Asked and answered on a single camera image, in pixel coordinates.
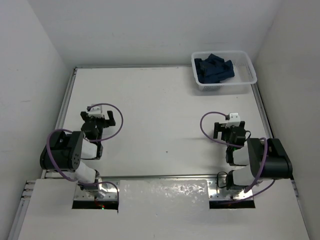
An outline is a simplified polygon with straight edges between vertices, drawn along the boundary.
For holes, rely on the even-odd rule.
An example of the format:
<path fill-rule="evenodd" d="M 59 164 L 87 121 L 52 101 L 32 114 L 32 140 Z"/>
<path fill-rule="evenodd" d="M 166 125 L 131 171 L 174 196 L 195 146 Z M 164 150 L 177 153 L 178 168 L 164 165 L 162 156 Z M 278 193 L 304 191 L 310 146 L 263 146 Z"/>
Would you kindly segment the dark blue denim trousers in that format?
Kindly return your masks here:
<path fill-rule="evenodd" d="M 221 81 L 235 76 L 232 61 L 225 61 L 223 58 L 214 54 L 210 54 L 209 57 L 204 60 L 195 58 L 194 63 L 198 81 L 201 84 L 218 84 Z"/>

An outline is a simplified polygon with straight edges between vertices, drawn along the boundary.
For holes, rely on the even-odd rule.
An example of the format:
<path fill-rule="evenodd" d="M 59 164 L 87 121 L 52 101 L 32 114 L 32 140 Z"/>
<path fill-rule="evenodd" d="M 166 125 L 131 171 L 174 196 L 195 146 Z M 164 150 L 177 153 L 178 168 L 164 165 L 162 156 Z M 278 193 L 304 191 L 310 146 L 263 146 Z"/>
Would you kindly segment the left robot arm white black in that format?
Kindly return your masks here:
<path fill-rule="evenodd" d="M 83 161 L 101 158 L 103 130 L 114 127 L 116 121 L 111 110 L 107 111 L 108 118 L 105 118 L 100 106 L 82 111 L 80 116 L 84 121 L 80 131 L 57 129 L 49 134 L 40 155 L 40 166 L 47 171 L 67 171 L 62 177 L 77 182 L 81 190 L 102 191 L 108 184 L 103 183 L 97 170 Z"/>

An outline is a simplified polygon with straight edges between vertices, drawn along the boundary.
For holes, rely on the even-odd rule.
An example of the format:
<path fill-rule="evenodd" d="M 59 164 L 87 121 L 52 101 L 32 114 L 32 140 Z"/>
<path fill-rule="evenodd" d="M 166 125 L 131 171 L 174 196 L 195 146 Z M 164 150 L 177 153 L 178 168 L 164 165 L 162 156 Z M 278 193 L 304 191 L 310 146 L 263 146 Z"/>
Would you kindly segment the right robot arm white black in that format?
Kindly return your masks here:
<path fill-rule="evenodd" d="M 216 122 L 213 129 L 213 138 L 227 144 L 225 151 L 226 163 L 232 167 L 240 167 L 225 174 L 223 188 L 232 192 L 244 191 L 264 180 L 282 180 L 293 177 L 293 165 L 281 141 L 278 138 L 251 138 L 246 137 L 249 131 L 245 130 L 245 122 L 238 126 Z"/>

